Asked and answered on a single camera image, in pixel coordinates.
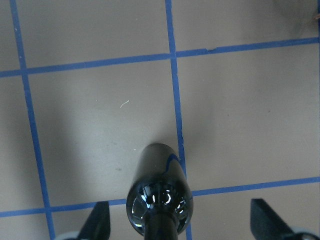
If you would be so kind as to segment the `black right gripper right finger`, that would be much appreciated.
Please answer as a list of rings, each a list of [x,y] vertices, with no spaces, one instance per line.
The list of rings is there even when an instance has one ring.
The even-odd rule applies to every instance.
[[[295,232],[262,198],[250,201],[250,230],[256,240],[290,240]]]

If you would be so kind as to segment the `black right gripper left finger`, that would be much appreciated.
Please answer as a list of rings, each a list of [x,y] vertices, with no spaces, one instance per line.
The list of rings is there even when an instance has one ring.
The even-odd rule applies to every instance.
[[[108,201],[95,204],[82,226],[78,240],[108,240],[111,235],[110,206]]]

